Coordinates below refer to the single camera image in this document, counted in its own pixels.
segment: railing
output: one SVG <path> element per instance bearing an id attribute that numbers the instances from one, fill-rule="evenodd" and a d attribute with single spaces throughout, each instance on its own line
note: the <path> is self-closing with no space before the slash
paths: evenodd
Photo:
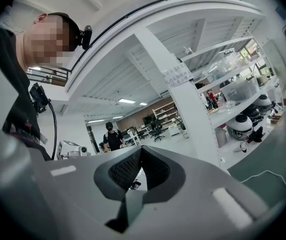
<path id="1" fill-rule="evenodd" d="M 101 32 L 101 34 L 99 34 L 89 45 L 89 47 L 83 51 L 83 53 L 81 54 L 80 57 L 78 57 L 78 59 L 76 60 L 76 62 L 74 63 L 74 65 L 72 66 L 72 69 L 70 70 L 70 72 L 72 73 L 74 68 L 77 66 L 77 64 L 80 62 L 80 60 L 84 57 L 84 55 L 92 48 L 92 46 L 100 39 L 102 38 L 107 32 L 109 32 L 112 28 L 114 28 L 117 24 L 119 24 L 120 22 L 122 22 L 123 20 L 127 19 L 128 17 L 130 17 L 131 15 L 147 8 L 153 5 L 156 5 L 158 3 L 164 2 L 164 1 L 169 1 L 169 0 L 156 0 L 150 3 L 147 3 L 135 10 L 130 11 L 129 13 L 127 13 L 126 15 L 124 15 L 123 17 L 119 18 L 117 21 L 115 21 L 114 23 L 112 23 L 110 26 L 108 26 L 104 31 Z"/>
<path id="2" fill-rule="evenodd" d="M 65 86 L 71 71 L 64 67 L 30 67 L 26 74 L 29 80 L 56 86 Z"/>

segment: white pillar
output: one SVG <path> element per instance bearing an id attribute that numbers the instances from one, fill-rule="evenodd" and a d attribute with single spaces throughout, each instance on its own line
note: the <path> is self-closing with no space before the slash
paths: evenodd
<path id="1" fill-rule="evenodd" d="M 160 74 L 180 63 L 147 28 L 135 33 Z M 195 157 L 220 167 L 219 146 L 208 112 L 195 85 L 186 81 L 176 87 L 167 86 L 192 140 Z"/>

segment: paper sign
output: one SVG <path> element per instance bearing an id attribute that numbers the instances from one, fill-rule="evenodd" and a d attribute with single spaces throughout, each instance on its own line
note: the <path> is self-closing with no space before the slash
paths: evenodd
<path id="1" fill-rule="evenodd" d="M 176 87 L 193 79 L 193 75 L 185 63 L 162 71 L 162 76 L 169 87 Z"/>

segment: white cable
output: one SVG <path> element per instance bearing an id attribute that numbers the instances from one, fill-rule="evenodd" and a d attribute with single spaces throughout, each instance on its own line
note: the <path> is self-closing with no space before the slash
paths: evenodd
<path id="1" fill-rule="evenodd" d="M 264 174 L 264 173 L 270 173 L 270 174 L 273 174 L 273 175 L 275 175 L 275 176 L 280 177 L 280 178 L 282 179 L 284 185 L 286 186 L 286 182 L 285 182 L 283 176 L 282 176 L 282 175 L 279 175 L 279 174 L 276 174 L 276 173 L 274 173 L 274 172 L 271 172 L 270 170 L 265 170 L 265 171 L 263 171 L 263 172 L 261 172 L 261 173 L 259 173 L 259 174 L 257 174 L 257 175 L 253 175 L 253 176 L 247 178 L 246 180 L 241 181 L 241 183 L 247 182 L 248 180 L 250 180 L 250 179 L 252 179 L 252 178 L 261 176 L 261 175 Z"/>

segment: desk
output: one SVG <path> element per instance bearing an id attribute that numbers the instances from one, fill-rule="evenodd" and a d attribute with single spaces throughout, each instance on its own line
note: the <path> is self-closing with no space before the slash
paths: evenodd
<path id="1" fill-rule="evenodd" d="M 128 142 L 130 140 L 134 141 L 135 146 L 138 145 L 137 142 L 141 145 L 140 138 L 139 138 L 139 136 L 137 134 L 133 135 L 132 137 L 129 137 L 129 138 L 125 139 L 125 142 Z"/>
<path id="2" fill-rule="evenodd" d="M 137 130 L 137 131 L 138 132 L 142 132 L 142 131 L 145 131 L 145 130 L 147 131 L 148 136 L 151 136 L 149 127 L 145 127 L 145 128 L 142 128 L 141 130 Z"/>
<path id="3" fill-rule="evenodd" d="M 168 127 L 168 131 L 169 131 L 169 134 L 171 135 L 171 137 L 180 133 L 179 128 L 176 124 L 171 124 Z"/>

